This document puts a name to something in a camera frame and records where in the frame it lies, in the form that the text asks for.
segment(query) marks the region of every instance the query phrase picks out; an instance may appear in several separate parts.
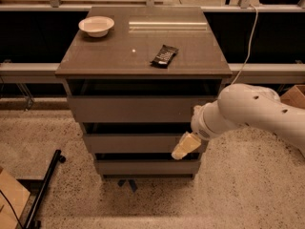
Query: bowl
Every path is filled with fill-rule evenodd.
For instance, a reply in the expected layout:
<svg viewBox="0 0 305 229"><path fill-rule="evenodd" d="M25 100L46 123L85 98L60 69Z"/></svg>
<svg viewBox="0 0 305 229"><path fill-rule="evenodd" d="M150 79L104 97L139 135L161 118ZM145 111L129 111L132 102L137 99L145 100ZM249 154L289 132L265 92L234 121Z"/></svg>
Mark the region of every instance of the bowl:
<svg viewBox="0 0 305 229"><path fill-rule="evenodd" d="M91 37L102 37L107 35L109 29L114 26L114 21L109 17L94 16L83 19L78 24L81 31L86 32Z"/></svg>

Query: dresser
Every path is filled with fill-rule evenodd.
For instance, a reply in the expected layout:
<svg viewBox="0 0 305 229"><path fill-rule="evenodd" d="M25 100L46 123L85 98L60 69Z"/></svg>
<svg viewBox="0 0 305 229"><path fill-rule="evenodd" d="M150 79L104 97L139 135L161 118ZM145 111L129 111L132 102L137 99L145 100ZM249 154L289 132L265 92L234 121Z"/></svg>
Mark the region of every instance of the dresser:
<svg viewBox="0 0 305 229"><path fill-rule="evenodd" d="M213 101L229 66L200 8L92 7L114 27L79 31L56 76L102 177L194 177L207 142L182 160L171 152L191 131L193 106ZM151 61L178 48L167 68Z"/></svg>

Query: gray drawer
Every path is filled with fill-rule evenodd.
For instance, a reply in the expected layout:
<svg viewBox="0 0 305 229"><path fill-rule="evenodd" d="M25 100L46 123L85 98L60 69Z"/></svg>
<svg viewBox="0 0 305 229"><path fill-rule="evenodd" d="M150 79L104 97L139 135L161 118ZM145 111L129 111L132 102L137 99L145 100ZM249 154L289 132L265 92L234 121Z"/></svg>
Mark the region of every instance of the gray drawer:
<svg viewBox="0 0 305 229"><path fill-rule="evenodd" d="M90 153L171 153L181 135L84 135ZM196 149L203 152L207 142Z"/></svg>
<svg viewBox="0 0 305 229"><path fill-rule="evenodd" d="M200 164L200 161L94 162L100 175L194 175L198 172Z"/></svg>
<svg viewBox="0 0 305 229"><path fill-rule="evenodd" d="M190 122L193 106L206 99L72 96L68 102L77 122Z"/></svg>

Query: speckled floor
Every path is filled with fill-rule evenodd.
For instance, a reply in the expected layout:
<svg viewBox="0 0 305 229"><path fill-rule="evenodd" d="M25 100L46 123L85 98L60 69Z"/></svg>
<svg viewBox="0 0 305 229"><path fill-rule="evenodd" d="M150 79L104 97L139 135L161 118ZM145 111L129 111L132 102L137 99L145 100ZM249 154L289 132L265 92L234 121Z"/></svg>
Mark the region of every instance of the speckled floor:
<svg viewBox="0 0 305 229"><path fill-rule="evenodd" d="M228 132L209 143L194 180L102 180L65 99L0 100L0 165L42 178L59 164L37 219L42 228L305 228L305 159L275 135Z"/></svg>

